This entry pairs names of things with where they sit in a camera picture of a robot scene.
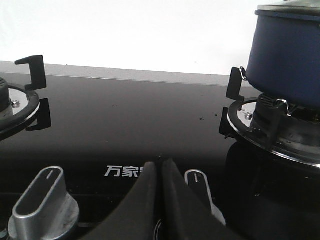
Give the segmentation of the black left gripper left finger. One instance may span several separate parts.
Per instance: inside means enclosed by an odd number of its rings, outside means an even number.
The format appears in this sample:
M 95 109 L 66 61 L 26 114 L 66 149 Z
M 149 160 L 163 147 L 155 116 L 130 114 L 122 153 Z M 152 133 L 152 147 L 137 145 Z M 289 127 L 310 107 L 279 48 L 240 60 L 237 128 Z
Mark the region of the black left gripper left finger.
M 102 213 L 104 219 L 81 239 L 148 240 L 153 234 L 156 192 L 156 164 L 149 161 L 117 206 L 105 200 L 97 207 L 91 207 L 95 213 Z

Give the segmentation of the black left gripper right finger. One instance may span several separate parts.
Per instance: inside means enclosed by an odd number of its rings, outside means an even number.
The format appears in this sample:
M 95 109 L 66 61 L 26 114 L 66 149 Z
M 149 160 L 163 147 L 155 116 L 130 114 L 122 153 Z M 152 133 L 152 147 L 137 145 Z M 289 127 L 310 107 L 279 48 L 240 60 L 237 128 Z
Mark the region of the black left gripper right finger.
M 172 159 L 163 162 L 165 225 L 170 240 L 242 240 L 220 223 L 187 186 Z

